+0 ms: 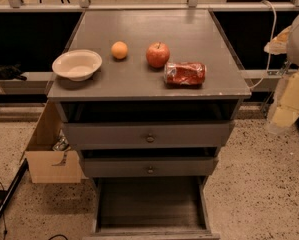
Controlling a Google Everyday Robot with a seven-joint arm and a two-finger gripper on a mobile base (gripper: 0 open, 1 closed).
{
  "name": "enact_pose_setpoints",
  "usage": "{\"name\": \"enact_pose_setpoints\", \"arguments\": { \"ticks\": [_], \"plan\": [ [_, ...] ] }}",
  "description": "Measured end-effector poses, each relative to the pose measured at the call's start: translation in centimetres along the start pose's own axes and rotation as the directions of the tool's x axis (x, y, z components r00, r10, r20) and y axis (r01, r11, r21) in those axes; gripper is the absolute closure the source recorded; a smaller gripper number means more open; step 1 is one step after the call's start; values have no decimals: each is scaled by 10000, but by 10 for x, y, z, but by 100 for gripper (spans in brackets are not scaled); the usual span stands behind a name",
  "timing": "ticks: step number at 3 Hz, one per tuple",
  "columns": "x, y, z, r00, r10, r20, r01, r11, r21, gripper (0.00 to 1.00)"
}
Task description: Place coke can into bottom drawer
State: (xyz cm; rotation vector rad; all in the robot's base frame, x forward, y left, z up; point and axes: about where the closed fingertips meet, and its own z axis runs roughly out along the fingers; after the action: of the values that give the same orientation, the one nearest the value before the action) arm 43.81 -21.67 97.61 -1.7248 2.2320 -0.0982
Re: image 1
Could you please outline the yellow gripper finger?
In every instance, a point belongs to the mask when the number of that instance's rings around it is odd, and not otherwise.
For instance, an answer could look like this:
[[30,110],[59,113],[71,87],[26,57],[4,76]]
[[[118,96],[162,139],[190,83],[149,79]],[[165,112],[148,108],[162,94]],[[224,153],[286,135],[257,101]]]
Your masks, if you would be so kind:
[[269,133],[280,134],[288,130],[299,118],[299,70],[283,75],[269,108],[266,128]]
[[265,45],[264,51],[273,55],[285,54],[290,30],[290,26],[282,30],[277,36],[275,36]]

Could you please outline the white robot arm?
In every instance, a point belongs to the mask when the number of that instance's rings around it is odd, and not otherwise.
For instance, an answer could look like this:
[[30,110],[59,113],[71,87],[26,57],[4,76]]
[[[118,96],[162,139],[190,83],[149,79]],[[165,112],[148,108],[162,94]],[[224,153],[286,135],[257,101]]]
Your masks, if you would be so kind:
[[[273,54],[286,54],[287,61],[299,67],[299,15],[292,24],[280,32],[264,48]],[[278,81],[274,102],[269,108],[267,129],[279,134],[291,127],[299,118],[299,69],[284,75]]]

